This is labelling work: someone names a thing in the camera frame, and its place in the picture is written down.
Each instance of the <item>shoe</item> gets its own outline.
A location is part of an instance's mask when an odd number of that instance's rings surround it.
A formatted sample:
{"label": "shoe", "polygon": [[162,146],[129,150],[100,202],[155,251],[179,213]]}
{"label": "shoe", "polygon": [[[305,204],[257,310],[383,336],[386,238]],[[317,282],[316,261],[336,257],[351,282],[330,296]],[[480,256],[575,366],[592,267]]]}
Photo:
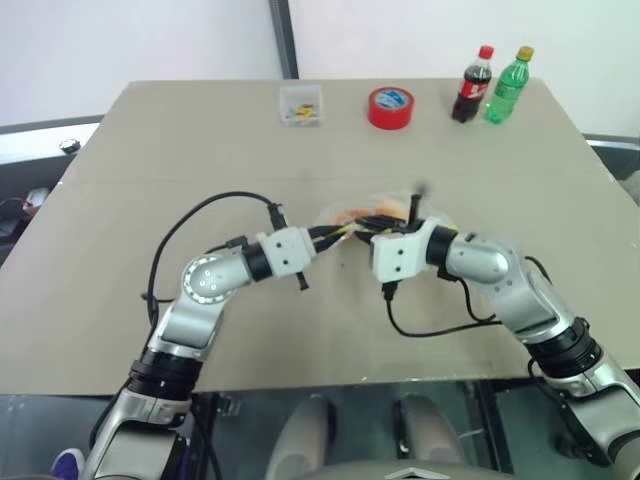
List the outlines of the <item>shoe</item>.
{"label": "shoe", "polygon": [[78,480],[84,468],[84,455],[77,448],[60,452],[51,466],[51,476],[61,480]]}

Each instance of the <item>beige tabletop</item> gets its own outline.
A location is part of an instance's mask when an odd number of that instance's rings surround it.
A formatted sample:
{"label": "beige tabletop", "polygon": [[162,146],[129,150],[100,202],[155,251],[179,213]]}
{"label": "beige tabletop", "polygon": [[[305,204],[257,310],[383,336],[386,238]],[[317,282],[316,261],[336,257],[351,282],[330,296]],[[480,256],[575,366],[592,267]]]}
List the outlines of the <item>beige tabletop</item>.
{"label": "beige tabletop", "polygon": [[[0,393],[113,392],[146,336],[139,294],[153,251],[201,199],[256,191],[308,226],[327,205],[425,180],[433,206],[461,229],[502,232],[541,259],[596,338],[625,367],[640,366],[638,209],[541,81],[500,126],[449,118],[457,80],[317,82],[319,128],[280,125],[282,83],[143,82],[124,91],[0,270]],[[403,130],[366,119],[367,95],[385,84],[415,95]],[[269,223],[256,202],[201,212],[167,248],[157,294],[174,295],[184,264],[206,248],[260,231]],[[367,261],[353,239],[308,269],[305,292],[295,278],[238,292],[199,389],[525,374],[526,353],[503,327],[398,336]],[[415,331],[469,321],[460,287],[429,273],[403,282],[395,308]]]}

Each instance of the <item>bottle cap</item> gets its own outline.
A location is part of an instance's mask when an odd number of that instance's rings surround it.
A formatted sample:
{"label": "bottle cap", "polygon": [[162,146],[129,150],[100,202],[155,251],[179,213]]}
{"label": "bottle cap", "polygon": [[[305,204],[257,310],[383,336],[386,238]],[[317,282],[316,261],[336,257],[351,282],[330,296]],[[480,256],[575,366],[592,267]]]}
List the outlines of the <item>bottle cap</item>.
{"label": "bottle cap", "polygon": [[531,57],[533,57],[533,48],[532,47],[520,47],[520,50],[518,50],[518,54],[516,55],[516,58],[518,60],[522,60],[523,62],[528,62],[529,60],[531,60]]}
{"label": "bottle cap", "polygon": [[487,60],[489,60],[493,55],[493,47],[490,45],[483,45],[480,47],[480,53],[478,53],[478,56],[480,58],[485,58]]}

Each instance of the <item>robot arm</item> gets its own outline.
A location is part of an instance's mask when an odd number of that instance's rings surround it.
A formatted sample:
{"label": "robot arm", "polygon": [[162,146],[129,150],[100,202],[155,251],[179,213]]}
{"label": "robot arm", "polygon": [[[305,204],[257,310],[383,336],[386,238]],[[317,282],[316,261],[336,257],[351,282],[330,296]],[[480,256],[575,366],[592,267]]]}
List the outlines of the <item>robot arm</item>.
{"label": "robot arm", "polygon": [[102,423],[83,480],[177,478],[186,442],[174,428],[189,412],[191,393],[222,320],[241,287],[268,277],[298,275],[316,255],[306,229],[265,235],[238,254],[206,254],[184,269],[180,293],[167,308],[129,379]]}
{"label": "robot arm", "polygon": [[371,248],[383,283],[435,266],[474,284],[597,444],[600,463],[613,463],[617,478],[640,478],[640,389],[515,246],[430,218],[410,233],[374,236]]}

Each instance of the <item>screw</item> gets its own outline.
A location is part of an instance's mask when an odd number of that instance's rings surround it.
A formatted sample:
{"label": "screw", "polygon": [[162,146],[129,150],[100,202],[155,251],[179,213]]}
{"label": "screw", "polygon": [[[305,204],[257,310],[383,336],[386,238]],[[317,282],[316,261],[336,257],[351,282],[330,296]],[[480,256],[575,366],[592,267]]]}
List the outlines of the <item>screw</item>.
{"label": "screw", "polygon": [[60,148],[60,150],[62,150],[67,155],[76,153],[78,150],[80,150],[80,147],[81,147],[80,142],[75,138],[69,138],[67,140],[63,140],[62,142],[60,142],[60,145],[58,145],[58,148]]}

